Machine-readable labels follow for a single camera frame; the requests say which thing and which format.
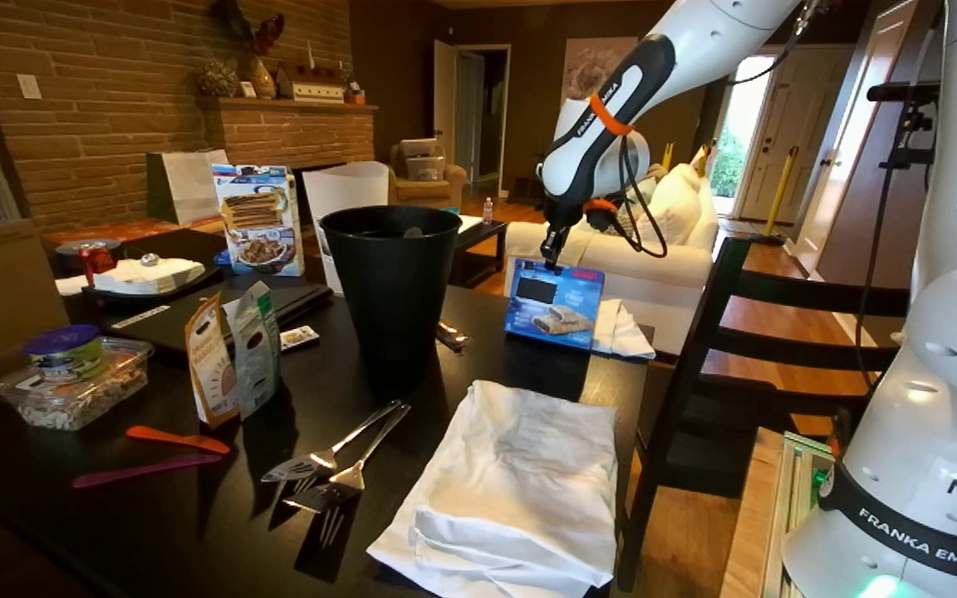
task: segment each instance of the wooden chair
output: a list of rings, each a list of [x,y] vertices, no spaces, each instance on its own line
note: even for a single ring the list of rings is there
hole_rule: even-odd
[[[906,290],[862,290],[836,283],[807,283],[745,271],[751,247],[760,241],[725,241],[709,277],[698,316],[686,340],[674,370],[647,377],[647,416],[637,425],[642,476],[630,499],[624,546],[618,559],[618,583],[630,590],[645,528],[650,520],[659,484],[740,496],[755,428],[793,428],[793,416],[830,416],[858,424],[869,407],[874,377],[880,377],[894,345],[858,343],[807,343],[771,332],[731,328],[725,312],[731,301],[790,305],[790,312],[863,312],[904,316]],[[740,355],[755,370],[807,370],[853,377],[858,391],[830,390],[778,390],[764,378],[716,377],[711,359]]]

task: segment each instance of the bottle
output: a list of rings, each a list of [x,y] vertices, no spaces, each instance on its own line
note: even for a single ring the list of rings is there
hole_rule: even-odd
[[[493,198],[481,199],[481,224],[493,224]]]

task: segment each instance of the black trash bin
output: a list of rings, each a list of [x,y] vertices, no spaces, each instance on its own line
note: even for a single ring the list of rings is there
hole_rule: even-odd
[[[412,377],[434,355],[458,224],[424,205],[358,205],[318,221],[370,370]]]

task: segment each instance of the blue package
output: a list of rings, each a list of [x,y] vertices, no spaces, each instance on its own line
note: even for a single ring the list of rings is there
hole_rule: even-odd
[[[592,348],[604,274],[516,260],[506,332],[570,348]]]

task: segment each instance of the white towel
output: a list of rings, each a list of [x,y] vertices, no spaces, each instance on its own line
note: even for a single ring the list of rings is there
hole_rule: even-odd
[[[434,594],[566,598],[616,570],[616,414],[473,381],[370,554]]]
[[[623,305],[623,301],[602,301],[592,348],[602,355],[654,359],[650,343],[645,340],[637,321]]]

